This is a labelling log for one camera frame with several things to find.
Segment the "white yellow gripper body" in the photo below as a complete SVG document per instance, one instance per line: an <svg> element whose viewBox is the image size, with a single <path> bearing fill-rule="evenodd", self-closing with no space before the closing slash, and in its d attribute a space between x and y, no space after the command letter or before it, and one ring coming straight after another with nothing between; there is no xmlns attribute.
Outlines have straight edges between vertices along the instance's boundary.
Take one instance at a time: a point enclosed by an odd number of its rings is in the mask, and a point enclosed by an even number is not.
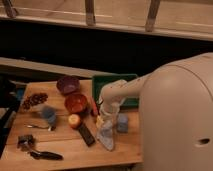
<svg viewBox="0 0 213 171"><path fill-rule="evenodd" d="M107 121L114 121L114 117L120 111L120 106L117 103L108 104L102 102L99 105L99 115L96 118L96 127L100 129Z"/></svg>

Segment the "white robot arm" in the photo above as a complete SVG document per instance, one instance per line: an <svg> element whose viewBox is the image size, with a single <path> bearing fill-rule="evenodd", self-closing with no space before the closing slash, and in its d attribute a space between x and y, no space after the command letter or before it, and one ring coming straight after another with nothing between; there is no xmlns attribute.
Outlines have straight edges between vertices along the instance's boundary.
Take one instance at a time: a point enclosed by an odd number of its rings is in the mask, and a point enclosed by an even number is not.
<svg viewBox="0 0 213 171"><path fill-rule="evenodd" d="M165 64L100 92L100 115L139 99L143 171L213 171L213 52Z"/></svg>

